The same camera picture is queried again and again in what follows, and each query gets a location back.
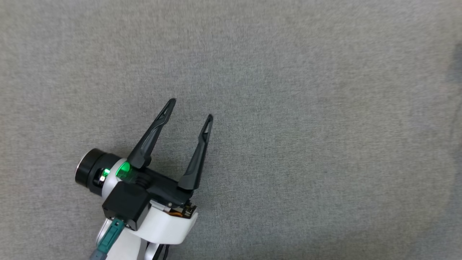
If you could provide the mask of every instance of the camera lens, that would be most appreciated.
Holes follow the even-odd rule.
[[[112,166],[120,159],[117,155],[105,153],[97,148],[92,149],[80,160],[75,171],[75,181],[101,196],[104,184],[102,174],[107,176]]]
[[[104,154],[105,152],[95,148],[82,157],[77,169],[75,170],[75,181],[78,184],[88,187],[88,177],[90,175],[91,168],[93,168],[97,160]]]

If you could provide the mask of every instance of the gray carpet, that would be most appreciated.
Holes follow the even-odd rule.
[[[87,259],[93,147],[179,178],[178,259],[462,259],[459,0],[0,1],[1,259]]]

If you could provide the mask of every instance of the teal connector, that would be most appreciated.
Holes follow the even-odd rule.
[[[116,242],[120,233],[122,233],[125,223],[120,219],[113,219],[112,224],[98,243],[97,249],[91,254],[90,260],[104,260],[109,253],[112,245]]]
[[[98,244],[98,250],[105,254],[109,253],[109,250],[119,237],[120,233],[122,233],[124,227],[125,223],[122,220],[117,218],[112,220],[111,226],[108,228],[108,231],[106,231],[106,234],[104,234]]]

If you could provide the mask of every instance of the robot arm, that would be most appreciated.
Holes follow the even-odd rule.
[[[197,219],[196,206],[190,198],[199,187],[212,115],[207,117],[191,162],[179,181],[147,168],[175,102],[167,102],[127,159],[93,149],[77,166],[76,182],[104,199],[106,221],[97,244],[115,218],[125,224],[107,253],[107,260],[157,259],[164,245],[166,257],[168,245],[182,243]]]

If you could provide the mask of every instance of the green led light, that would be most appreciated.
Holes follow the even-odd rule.
[[[109,169],[104,169],[104,170],[103,170],[103,174],[101,174],[101,175],[104,176],[104,177],[107,177],[107,176],[109,175],[110,172],[111,172],[111,170],[109,170]]]
[[[125,178],[130,175],[130,164],[126,161],[118,169],[115,175],[119,178]]]

